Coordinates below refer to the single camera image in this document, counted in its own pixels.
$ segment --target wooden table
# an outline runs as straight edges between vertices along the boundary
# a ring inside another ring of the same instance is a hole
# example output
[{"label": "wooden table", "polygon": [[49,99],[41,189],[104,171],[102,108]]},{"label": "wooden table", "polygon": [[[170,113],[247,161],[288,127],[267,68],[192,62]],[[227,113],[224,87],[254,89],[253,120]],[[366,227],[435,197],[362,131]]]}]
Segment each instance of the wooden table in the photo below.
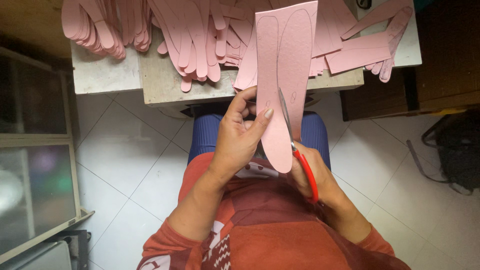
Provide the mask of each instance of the wooden table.
[{"label": "wooden table", "polygon": [[[372,7],[386,0],[373,0]],[[366,12],[357,8],[355,0],[345,0],[356,17]],[[373,25],[360,32],[367,35],[384,31],[386,22]],[[412,66],[421,63],[420,47],[415,16],[412,17],[396,54],[396,66]],[[168,55],[160,55],[156,48],[163,41],[159,29],[153,27],[152,44],[147,52],[138,52],[131,45],[127,56],[119,61],[112,57],[101,58],[72,43],[73,75],[77,94],[97,94],[143,89],[145,104],[151,107],[166,107],[172,111],[187,108],[186,105],[232,99],[238,70],[224,69],[220,80],[213,83],[193,81],[188,93],[180,89],[181,76],[175,70]],[[307,93],[354,89],[363,85],[363,68],[331,75],[311,77]]]}]

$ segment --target scissor blade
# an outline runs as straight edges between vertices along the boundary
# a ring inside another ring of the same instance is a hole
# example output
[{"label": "scissor blade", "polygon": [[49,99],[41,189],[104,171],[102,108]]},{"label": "scissor blade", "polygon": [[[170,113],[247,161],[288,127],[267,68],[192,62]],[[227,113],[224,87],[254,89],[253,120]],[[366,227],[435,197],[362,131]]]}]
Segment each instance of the scissor blade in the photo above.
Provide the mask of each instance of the scissor blade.
[{"label": "scissor blade", "polygon": [[280,99],[280,106],[282,107],[283,117],[287,123],[288,135],[290,136],[290,143],[292,144],[292,150],[297,150],[293,144],[293,135],[292,135],[292,126],[290,125],[290,118],[288,117],[287,104],[285,103],[285,98],[283,97],[282,89],[278,88],[278,98]]}]

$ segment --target blue pants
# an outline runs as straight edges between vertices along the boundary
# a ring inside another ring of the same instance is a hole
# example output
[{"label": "blue pants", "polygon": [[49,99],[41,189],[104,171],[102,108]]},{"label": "blue pants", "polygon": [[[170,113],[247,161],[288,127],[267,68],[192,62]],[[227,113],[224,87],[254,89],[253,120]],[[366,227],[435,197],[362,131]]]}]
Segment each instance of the blue pants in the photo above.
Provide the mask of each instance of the blue pants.
[{"label": "blue pants", "polygon": [[[218,114],[206,114],[195,118],[188,163],[200,154],[215,151],[218,126],[222,118],[223,116]],[[318,114],[309,111],[303,113],[301,120],[301,143],[306,147],[317,149],[325,165],[331,170],[327,129]]]}]

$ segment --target glass panel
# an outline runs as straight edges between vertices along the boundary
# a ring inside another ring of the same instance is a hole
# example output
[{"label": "glass panel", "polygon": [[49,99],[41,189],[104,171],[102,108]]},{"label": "glass panel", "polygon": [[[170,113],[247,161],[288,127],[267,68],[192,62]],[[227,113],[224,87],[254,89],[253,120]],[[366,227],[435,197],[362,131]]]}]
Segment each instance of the glass panel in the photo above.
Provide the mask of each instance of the glass panel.
[{"label": "glass panel", "polygon": [[67,134],[60,77],[0,56],[0,133]]},{"label": "glass panel", "polygon": [[68,145],[0,148],[0,254],[74,217]]}]

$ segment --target white tiled floor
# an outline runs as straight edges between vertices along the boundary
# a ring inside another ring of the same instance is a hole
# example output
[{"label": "white tiled floor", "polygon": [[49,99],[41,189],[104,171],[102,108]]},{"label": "white tiled floor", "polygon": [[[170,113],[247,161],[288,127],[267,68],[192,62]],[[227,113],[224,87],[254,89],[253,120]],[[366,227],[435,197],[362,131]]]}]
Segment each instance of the white tiled floor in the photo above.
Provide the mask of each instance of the white tiled floor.
[{"label": "white tiled floor", "polygon": [[[176,207],[193,122],[143,104],[141,91],[79,96],[77,173],[80,199],[96,213],[91,269],[134,269],[142,245]],[[480,270],[480,192],[465,197],[425,179],[440,177],[438,154],[420,135],[439,117],[343,122],[339,95],[306,108],[325,122],[332,172],[360,212],[414,270]]]}]

